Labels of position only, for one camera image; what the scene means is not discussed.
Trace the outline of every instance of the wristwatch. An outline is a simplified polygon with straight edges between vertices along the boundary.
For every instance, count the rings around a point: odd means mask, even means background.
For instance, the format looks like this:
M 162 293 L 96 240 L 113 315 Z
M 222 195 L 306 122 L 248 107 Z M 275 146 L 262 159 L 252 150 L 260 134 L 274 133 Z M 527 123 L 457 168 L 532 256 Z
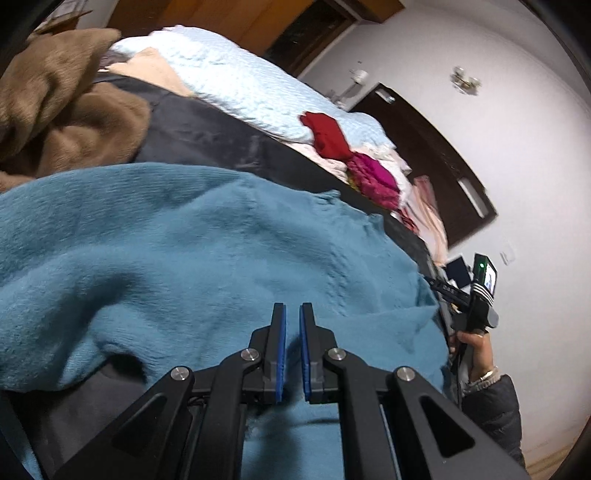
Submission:
M 489 372 L 485 373 L 483 376 L 474 380 L 474 382 L 468 383 L 466 388 L 464 388 L 464 396 L 469 395 L 474 392 L 478 392 L 480 390 L 484 390 L 485 388 L 490 387 L 492 384 L 498 382 L 501 379 L 501 371 L 499 367 L 494 367 Z

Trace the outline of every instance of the teal fuzzy blanket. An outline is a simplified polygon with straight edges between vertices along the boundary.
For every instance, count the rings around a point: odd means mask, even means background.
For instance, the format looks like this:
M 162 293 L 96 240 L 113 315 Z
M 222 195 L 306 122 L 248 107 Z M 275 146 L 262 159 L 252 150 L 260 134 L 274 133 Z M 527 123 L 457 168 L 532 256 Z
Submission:
M 447 347 L 426 282 L 380 216 L 334 192 L 131 164 L 0 196 L 3 390 L 61 389 L 118 353 L 137 357 L 150 384 L 175 365 L 210 367 L 248 345 L 276 301 L 287 305 L 288 342 L 309 301 L 317 323 L 370 365 L 411 365 L 443 385 Z M 250 425 L 243 479 L 343 478 L 336 406 L 310 406 L 293 388 L 290 403 Z M 0 408 L 0 428 L 39 478 L 9 404 Z

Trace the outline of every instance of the silver pivot bolt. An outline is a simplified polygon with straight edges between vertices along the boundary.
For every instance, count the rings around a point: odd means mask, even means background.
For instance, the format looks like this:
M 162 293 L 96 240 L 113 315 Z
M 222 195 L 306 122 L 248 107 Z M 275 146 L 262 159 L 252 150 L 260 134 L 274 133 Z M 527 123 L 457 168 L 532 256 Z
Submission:
M 331 348 L 328 351 L 329 357 L 332 358 L 332 360 L 337 360 L 338 362 L 340 362 L 343 358 L 345 358 L 347 356 L 347 352 L 345 352 L 342 348 Z
M 173 378 L 173 380 L 186 380 L 189 377 L 189 369 L 187 367 L 174 367 L 170 371 L 170 376 Z
M 415 373 L 414 370 L 410 367 L 400 367 L 398 370 L 396 370 L 396 376 L 400 380 L 410 382 L 411 380 L 414 380 Z
M 254 362 L 254 360 L 259 358 L 259 352 L 254 348 L 245 348 L 242 352 L 240 352 L 240 356 L 247 362 Z

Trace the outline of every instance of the wooden cabinet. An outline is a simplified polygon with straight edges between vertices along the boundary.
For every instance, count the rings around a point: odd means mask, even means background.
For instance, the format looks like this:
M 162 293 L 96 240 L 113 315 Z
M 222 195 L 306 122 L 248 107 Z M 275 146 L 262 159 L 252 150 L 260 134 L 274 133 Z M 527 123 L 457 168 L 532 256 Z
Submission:
M 109 27 L 124 37 L 177 24 L 205 28 L 262 54 L 313 1 L 119 0 Z
M 398 0 L 119 0 L 109 27 L 124 37 L 204 28 L 297 75 L 358 18 L 382 22 L 403 8 Z

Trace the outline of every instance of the black sleeve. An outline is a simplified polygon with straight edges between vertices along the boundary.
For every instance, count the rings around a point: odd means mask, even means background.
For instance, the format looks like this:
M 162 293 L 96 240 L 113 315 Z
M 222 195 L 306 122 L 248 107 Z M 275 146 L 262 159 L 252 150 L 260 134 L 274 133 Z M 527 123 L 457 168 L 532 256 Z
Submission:
M 525 468 L 519 401 L 511 377 L 503 375 L 490 387 L 465 396 L 462 410 Z

